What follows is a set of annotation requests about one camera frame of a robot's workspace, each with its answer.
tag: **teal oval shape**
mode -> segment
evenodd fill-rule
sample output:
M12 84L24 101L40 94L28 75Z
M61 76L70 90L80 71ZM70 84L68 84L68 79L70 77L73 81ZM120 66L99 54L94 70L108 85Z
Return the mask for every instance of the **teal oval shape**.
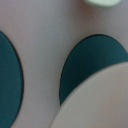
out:
M23 73L16 50L0 32L0 128L10 128L20 110Z
M128 61L127 51L112 37L93 35L83 39L73 48L63 67L60 104L92 74L125 61Z

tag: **dark teal oval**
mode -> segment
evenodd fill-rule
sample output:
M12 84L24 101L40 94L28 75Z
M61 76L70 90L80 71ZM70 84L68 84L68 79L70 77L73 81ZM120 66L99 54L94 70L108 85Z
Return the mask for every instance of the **dark teal oval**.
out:
M0 128L10 128L22 102L23 74L17 53L0 32Z
M108 66L128 61L124 47L112 37L93 35L82 40L69 54L60 80L60 104L85 79Z

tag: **white circle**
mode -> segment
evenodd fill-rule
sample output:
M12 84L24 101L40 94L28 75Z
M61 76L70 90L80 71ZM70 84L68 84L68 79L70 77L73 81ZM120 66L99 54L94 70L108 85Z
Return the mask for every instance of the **white circle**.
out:
M84 0L88 4L102 6L102 7L111 7L117 5L121 0Z

